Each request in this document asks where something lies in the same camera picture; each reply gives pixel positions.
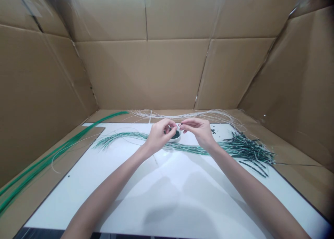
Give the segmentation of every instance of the hand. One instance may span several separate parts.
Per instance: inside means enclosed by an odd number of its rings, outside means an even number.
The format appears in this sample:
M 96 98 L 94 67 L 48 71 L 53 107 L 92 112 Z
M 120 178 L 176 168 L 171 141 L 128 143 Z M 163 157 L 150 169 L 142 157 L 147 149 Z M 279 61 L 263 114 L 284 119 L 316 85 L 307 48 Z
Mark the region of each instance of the hand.
M 162 149 L 164 145 L 175 135 L 176 130 L 177 125 L 175 121 L 170 119 L 163 119 L 153 124 L 149 137 L 143 145 L 149 151 L 150 156 Z
M 185 119 L 181 121 L 180 130 L 184 130 L 183 133 L 186 133 L 187 131 L 192 132 L 195 135 L 198 144 L 206 151 L 210 147 L 217 145 L 212 136 L 210 122 L 208 120 L 199 118 Z

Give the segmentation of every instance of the person's left hand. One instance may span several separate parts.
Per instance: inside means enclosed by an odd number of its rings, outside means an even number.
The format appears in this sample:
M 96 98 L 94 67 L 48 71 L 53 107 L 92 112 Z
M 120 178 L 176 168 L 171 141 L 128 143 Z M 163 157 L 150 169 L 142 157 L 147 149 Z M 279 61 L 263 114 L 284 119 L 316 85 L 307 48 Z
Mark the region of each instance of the person's left hand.
M 164 147 L 164 145 L 175 135 L 177 125 L 171 119 L 163 119 L 153 124 L 149 137 L 147 138 L 145 146 L 150 153 L 150 156 Z

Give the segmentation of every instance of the forearm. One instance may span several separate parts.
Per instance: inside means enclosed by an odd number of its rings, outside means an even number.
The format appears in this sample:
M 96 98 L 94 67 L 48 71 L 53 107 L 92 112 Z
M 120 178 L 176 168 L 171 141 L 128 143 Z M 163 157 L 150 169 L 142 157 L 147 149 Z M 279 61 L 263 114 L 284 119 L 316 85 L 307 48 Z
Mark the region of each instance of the forearm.
M 101 183 L 74 215 L 62 239 L 91 237 L 99 219 L 116 200 L 137 168 L 145 161 L 147 153 L 149 152 L 145 146 L 140 147 Z
M 273 193 L 218 144 L 210 146 L 207 151 L 275 238 L 309 238 Z

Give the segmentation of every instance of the small white bowl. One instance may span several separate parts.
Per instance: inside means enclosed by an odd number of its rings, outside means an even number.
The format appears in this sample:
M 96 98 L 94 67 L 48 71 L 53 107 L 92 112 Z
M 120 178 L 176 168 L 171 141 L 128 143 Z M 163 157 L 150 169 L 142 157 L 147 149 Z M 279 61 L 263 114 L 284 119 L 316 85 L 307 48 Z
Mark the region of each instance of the small white bowl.
M 182 135 L 182 131 L 180 131 L 180 127 L 177 126 L 177 130 L 180 133 L 180 136 L 175 138 L 175 139 L 170 139 L 169 142 L 179 142 L 181 140 L 181 135 Z

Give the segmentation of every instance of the finger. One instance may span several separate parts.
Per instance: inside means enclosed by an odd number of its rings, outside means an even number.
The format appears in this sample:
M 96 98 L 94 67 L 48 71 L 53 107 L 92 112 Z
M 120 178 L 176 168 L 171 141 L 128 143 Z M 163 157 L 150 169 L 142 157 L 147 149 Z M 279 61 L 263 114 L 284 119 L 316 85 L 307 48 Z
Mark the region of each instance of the finger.
M 159 122 L 157 122 L 157 124 L 162 124 L 163 126 L 167 126 L 167 125 L 169 125 L 169 126 L 171 126 L 171 127 L 175 127 L 175 126 L 177 126 L 176 125 L 176 123 L 175 123 L 175 121 L 173 121 L 173 120 L 171 120 L 171 119 L 162 119 L 161 121 L 159 121 Z
M 168 134 L 165 135 L 166 138 L 168 138 L 168 140 L 171 139 L 176 134 L 176 130 L 177 130 L 177 126 L 173 127 L 172 130 Z
M 192 126 L 188 126 L 188 125 L 186 125 L 186 124 L 184 124 L 184 125 L 182 125 L 181 126 L 182 127 L 182 129 L 184 130 L 183 131 L 183 133 L 186 133 L 187 131 L 190 131 L 190 132 L 192 132 L 192 133 L 196 133 L 196 128 L 194 128 L 194 127 L 192 127 Z
M 189 118 L 189 119 L 185 119 L 185 120 L 181 121 L 181 124 L 188 124 L 188 123 L 200 124 L 200 123 L 202 123 L 202 119 L 199 119 L 199 118 Z
M 165 126 L 165 128 L 164 128 L 164 131 L 166 132 L 166 134 L 168 134 L 169 133 L 169 130 L 170 130 L 170 126 Z
M 201 126 L 201 123 L 194 123 L 194 122 L 189 122 L 187 123 L 188 126 L 192 126 L 192 127 L 195 127 L 195 128 L 198 128 L 199 126 Z

